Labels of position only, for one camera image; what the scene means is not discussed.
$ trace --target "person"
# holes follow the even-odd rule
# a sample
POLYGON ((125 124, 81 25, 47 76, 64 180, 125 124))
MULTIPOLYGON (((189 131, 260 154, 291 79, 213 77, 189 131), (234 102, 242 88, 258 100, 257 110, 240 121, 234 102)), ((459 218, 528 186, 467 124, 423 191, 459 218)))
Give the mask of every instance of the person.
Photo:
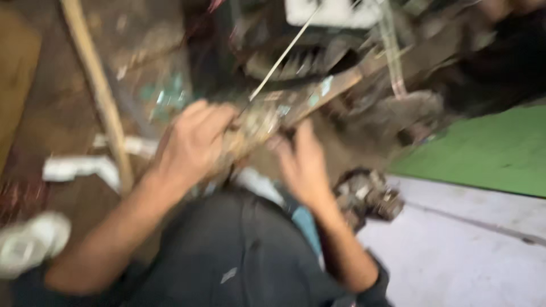
POLYGON ((441 93, 449 110, 468 117, 503 112, 543 96, 544 0, 480 0, 476 5, 494 27, 494 41, 441 64, 425 87, 441 93))
POLYGON ((190 105, 101 224, 11 284, 14 306, 389 306, 387 272, 338 210, 310 120, 293 143, 276 136, 269 146, 287 188, 317 222, 327 272, 290 217, 264 198, 232 189, 180 203, 212 169, 236 114, 229 105, 190 105), (132 263, 173 207, 155 260, 132 263))

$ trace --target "debris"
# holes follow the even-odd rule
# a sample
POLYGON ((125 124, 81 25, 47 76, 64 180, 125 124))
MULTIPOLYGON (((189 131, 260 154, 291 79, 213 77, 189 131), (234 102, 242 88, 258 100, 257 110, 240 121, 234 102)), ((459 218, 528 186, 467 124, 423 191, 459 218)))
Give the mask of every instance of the debris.
POLYGON ((0 278, 15 279, 57 256, 66 246, 70 221, 62 214, 44 212, 32 220, 0 231, 0 278))
MULTIPOLYGON (((156 154, 159 141, 127 135, 125 136, 124 145, 125 150, 129 154, 151 159, 156 154)), ((104 134, 95 135, 95 140, 93 141, 94 148, 102 148, 107 146, 108 138, 104 134)))
POLYGON ((0 187, 0 228, 46 209, 49 189, 41 179, 8 180, 0 187))
POLYGON ((399 192, 377 170, 357 168, 343 174, 334 188, 338 206, 349 225, 359 231, 366 218, 392 221, 402 212, 399 192))
POLYGON ((108 156, 51 157, 44 163, 42 179, 66 182, 92 174, 97 174, 116 193, 121 192, 120 172, 108 156))

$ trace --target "wooden board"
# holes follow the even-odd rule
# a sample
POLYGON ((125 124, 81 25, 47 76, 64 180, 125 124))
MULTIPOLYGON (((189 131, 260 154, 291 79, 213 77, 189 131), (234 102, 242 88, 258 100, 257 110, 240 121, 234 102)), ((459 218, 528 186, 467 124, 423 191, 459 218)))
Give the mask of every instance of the wooden board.
POLYGON ((0 6, 0 173, 34 79, 40 36, 13 10, 0 6))

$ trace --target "wooden stick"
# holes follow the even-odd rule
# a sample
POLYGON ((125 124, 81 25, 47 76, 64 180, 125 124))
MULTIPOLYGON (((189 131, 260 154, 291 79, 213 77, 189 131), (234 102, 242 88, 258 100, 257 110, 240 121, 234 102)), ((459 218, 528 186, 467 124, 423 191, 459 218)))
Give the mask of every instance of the wooden stick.
POLYGON ((129 156, 123 146, 123 127, 121 126, 120 115, 117 111, 112 90, 110 89, 102 63, 87 29, 80 0, 61 0, 61 4, 72 39, 84 64, 87 81, 93 90, 100 118, 108 136, 110 150, 120 171, 121 195, 127 195, 133 188, 134 177, 129 156))

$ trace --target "metal wire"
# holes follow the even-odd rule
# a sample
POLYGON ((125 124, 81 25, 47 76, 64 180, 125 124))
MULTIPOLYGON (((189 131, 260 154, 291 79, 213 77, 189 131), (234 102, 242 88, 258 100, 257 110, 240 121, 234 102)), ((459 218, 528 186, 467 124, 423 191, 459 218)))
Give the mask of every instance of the metal wire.
POLYGON ((376 0, 376 3, 383 12, 383 17, 379 20, 379 32, 381 33, 381 38, 385 47, 385 55, 387 56, 390 82, 393 87, 394 96, 400 100, 406 97, 408 93, 402 73, 400 47, 398 46, 396 38, 393 12, 389 0, 383 0, 382 2, 376 0))

